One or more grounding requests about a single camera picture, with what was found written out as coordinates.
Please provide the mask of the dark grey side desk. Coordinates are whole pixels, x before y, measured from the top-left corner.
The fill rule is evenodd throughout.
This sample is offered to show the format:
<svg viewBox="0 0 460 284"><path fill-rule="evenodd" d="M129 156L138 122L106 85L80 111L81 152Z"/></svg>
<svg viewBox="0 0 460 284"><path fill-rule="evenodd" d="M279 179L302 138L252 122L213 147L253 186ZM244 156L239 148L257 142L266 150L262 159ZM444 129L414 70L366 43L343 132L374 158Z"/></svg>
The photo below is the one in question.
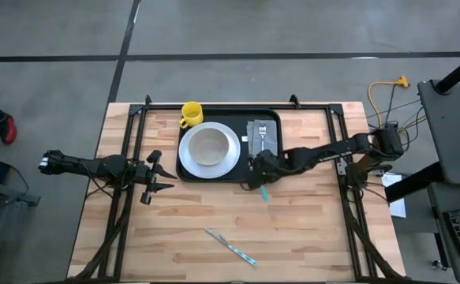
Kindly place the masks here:
<svg viewBox="0 0 460 284"><path fill-rule="evenodd" d="M443 216L444 212L460 210L460 185L435 182L427 187L427 191L439 231L436 239L440 258L453 270L456 281L460 283L460 254Z"/></svg>

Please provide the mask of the beige bowl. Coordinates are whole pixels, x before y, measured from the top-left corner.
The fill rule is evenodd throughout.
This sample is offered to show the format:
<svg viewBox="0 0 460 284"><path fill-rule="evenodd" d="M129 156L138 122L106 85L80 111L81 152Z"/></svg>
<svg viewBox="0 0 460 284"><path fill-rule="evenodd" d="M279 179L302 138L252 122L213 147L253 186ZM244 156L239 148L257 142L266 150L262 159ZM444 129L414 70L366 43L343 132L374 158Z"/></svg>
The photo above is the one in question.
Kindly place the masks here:
<svg viewBox="0 0 460 284"><path fill-rule="evenodd" d="M214 128L197 130L189 141L190 157L203 166L213 166L222 162L228 151L226 134Z"/></svg>

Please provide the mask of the yellow mug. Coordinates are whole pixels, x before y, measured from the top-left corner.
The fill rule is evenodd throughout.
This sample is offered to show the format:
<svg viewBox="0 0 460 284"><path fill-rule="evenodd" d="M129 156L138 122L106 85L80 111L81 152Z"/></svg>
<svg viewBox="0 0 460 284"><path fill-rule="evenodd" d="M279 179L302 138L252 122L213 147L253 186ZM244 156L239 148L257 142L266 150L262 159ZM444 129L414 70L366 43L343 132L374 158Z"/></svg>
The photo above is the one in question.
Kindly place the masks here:
<svg viewBox="0 0 460 284"><path fill-rule="evenodd" d="M201 124L204 121L203 108L197 102L187 102L181 108L182 119L180 127L186 129Z"/></svg>

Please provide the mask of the large grey desk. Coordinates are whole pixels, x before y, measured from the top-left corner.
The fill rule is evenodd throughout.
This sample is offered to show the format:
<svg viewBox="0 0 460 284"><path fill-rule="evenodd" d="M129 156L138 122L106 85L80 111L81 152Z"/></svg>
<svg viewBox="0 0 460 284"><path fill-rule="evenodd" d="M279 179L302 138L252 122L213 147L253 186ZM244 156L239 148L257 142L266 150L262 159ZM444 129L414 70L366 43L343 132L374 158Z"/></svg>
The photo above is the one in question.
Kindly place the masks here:
<svg viewBox="0 0 460 284"><path fill-rule="evenodd" d="M417 88L443 176L460 184L460 84L446 95L436 92L431 81L420 82Z"/></svg>

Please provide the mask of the black plastic tray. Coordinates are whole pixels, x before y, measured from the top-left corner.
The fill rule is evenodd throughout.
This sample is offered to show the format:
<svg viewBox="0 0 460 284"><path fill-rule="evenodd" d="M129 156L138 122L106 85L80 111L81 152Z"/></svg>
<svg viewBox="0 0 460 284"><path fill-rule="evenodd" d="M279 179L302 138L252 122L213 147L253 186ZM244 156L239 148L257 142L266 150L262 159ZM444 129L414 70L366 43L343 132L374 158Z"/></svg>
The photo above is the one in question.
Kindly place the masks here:
<svg viewBox="0 0 460 284"><path fill-rule="evenodd" d="M282 148L282 130L281 130L281 119L277 112L269 108L244 108L244 107L231 107L224 108L222 106L210 106L204 109L204 121L205 122L218 122L230 127L238 136L240 132L236 130L238 122L244 120L273 120L277 123L278 130L278 142L279 152L283 151ZM181 138L189 129L183 129L179 134L179 142ZM222 183L245 183L246 177L249 172L247 157L240 155L240 159L237 162L235 168L228 174L215 179L202 179L191 175L180 163L180 159L177 160L176 171L180 179L186 182L222 182Z"/></svg>

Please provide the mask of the black diagonal pole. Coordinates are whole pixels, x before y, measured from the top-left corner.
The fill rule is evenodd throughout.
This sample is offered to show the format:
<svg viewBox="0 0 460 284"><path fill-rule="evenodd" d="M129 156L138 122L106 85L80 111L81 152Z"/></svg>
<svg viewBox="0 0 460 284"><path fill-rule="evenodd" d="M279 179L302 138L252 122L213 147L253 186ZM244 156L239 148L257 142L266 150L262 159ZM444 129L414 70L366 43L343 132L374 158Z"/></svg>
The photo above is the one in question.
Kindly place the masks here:
<svg viewBox="0 0 460 284"><path fill-rule="evenodd" d="M442 80L434 85L434 89L441 95L446 95L456 84L460 82L460 66L447 74Z"/></svg>

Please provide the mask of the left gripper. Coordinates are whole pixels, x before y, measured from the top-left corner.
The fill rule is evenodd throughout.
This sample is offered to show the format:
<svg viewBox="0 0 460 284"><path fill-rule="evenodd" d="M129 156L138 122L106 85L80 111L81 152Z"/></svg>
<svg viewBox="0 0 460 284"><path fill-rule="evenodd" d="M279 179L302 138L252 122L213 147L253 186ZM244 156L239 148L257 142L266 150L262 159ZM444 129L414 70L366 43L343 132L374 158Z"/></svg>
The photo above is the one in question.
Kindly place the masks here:
<svg viewBox="0 0 460 284"><path fill-rule="evenodd" d="M167 171L165 171L163 167L159 164L161 156L161 151L154 150L146 158L147 162L150 163L151 166L146 165L143 161L139 161L134 168L132 182L146 185L146 189L142 193L140 198L140 202L142 204L149 205L151 203L151 195L153 193L157 193L162 189L169 189L174 187L174 185L172 184L158 183L156 181L157 175L164 178L176 179L176 177L173 174L170 174Z"/></svg>

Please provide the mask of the black desk crossbar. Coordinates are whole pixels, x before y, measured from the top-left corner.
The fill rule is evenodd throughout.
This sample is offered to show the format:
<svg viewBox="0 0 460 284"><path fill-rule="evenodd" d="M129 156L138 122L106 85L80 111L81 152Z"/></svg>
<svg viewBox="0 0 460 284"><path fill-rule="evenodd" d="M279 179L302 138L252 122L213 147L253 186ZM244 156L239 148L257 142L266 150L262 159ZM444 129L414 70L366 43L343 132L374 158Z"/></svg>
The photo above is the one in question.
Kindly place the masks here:
<svg viewBox="0 0 460 284"><path fill-rule="evenodd" d="M445 182L440 162L426 166L424 169L385 187L387 202L390 204L416 191L428 187L433 182Z"/></svg>

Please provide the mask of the white paper sheet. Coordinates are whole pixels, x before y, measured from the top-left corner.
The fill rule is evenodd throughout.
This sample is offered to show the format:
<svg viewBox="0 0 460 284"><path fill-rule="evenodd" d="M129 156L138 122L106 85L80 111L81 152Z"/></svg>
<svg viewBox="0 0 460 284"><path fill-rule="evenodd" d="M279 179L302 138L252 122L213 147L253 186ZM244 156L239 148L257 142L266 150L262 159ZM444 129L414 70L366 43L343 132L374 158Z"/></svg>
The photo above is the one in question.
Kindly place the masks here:
<svg viewBox="0 0 460 284"><path fill-rule="evenodd" d="M388 187L402 180L399 174L384 174L381 177L382 185ZM389 205L390 213L393 217L406 218L406 204L404 199L396 200Z"/></svg>

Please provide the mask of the white round plate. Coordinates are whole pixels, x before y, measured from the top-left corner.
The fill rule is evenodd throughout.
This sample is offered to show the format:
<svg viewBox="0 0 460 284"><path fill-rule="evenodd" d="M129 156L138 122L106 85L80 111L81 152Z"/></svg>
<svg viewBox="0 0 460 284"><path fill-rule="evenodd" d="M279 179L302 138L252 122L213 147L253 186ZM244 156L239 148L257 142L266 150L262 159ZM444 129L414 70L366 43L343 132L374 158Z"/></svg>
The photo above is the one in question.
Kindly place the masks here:
<svg viewBox="0 0 460 284"><path fill-rule="evenodd" d="M225 159L213 166L203 166L195 162L189 154L189 141L197 130L214 128L223 131L229 141L229 151ZM196 125L188 130L181 138L178 146L178 158L181 165L191 174L197 178L202 179L215 179L221 178L225 174L231 172L237 165L241 155L241 145L237 134L228 126L218 122L204 122Z"/></svg>

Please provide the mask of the black metal table frame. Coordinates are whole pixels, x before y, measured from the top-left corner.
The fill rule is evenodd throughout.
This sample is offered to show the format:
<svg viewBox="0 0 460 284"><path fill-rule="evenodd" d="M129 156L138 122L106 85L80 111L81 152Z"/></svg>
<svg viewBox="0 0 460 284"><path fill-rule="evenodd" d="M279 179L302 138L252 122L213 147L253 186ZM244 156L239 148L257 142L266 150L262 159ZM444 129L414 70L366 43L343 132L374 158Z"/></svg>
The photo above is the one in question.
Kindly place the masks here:
<svg viewBox="0 0 460 284"><path fill-rule="evenodd" d="M107 108L97 155L132 156L140 112L126 133L129 106L112 103ZM163 153L166 171L176 174L180 106L152 103L146 110L140 140L140 159L153 150ZM281 118L283 146L319 147L333 138L368 131L362 103L269 103ZM271 202L259 191L246 192L238 184L187 183L158 177L175 187L152 197L151 205L140 203L145 186L137 185L131 201L131 216L124 233L121 273L115 270L113 244L107 269L96 271L104 280L119 282L352 282L355 265L369 274L362 243L354 239L350 254L348 233L335 163L321 163L313 170L274 183L268 190ZM97 192L86 199L70 265L65 277L74 277L95 255L105 237L111 199ZM385 260L405 275L402 256L387 203L366 192L364 204L369 236ZM251 266L204 231L222 234L232 245L257 260Z"/></svg>

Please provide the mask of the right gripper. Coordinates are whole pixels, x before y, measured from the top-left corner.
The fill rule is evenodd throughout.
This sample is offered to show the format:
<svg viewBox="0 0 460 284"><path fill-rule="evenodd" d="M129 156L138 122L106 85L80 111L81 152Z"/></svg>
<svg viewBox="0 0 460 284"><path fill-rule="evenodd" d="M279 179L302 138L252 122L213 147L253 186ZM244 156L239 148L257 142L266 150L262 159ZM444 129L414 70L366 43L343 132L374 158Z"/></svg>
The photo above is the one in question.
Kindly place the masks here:
<svg viewBox="0 0 460 284"><path fill-rule="evenodd" d="M249 189L258 189L268 182L275 182L289 174L282 160L270 150L261 151L259 154L247 158L249 168Z"/></svg>

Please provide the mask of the knife with patterned handle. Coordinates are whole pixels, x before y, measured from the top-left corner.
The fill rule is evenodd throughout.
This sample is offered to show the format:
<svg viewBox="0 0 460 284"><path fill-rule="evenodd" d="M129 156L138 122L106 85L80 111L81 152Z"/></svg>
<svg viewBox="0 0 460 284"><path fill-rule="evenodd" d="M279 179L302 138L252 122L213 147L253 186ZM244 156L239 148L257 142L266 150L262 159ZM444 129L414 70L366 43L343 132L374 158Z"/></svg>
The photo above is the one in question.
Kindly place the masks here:
<svg viewBox="0 0 460 284"><path fill-rule="evenodd" d="M246 261L250 265L252 265L254 267L257 265L257 262L253 258L251 258L250 256L247 256L242 251L240 251L237 248L235 248L234 246L232 246L221 234L215 232L214 230L208 229L208 228L205 228L204 230L208 234L210 234L214 239L216 239L217 241L219 241L220 243L225 245L229 250L231 250L232 252L234 252L235 254L240 256L244 261Z"/></svg>

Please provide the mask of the grey napkin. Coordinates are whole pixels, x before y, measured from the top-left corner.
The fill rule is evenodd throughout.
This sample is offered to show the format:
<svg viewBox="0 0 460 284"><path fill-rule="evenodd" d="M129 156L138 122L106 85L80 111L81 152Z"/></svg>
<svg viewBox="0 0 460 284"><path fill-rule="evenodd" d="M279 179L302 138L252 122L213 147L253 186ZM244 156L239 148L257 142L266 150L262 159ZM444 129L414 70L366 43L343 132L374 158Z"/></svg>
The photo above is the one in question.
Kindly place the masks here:
<svg viewBox="0 0 460 284"><path fill-rule="evenodd" d="M238 122L235 128L240 132L238 136L241 139L241 154L244 157L249 155L256 156L260 150L259 126L262 121L266 122L267 134L265 136L265 150L270 150L274 155L278 154L278 130L277 123L273 120L253 120Z"/></svg>

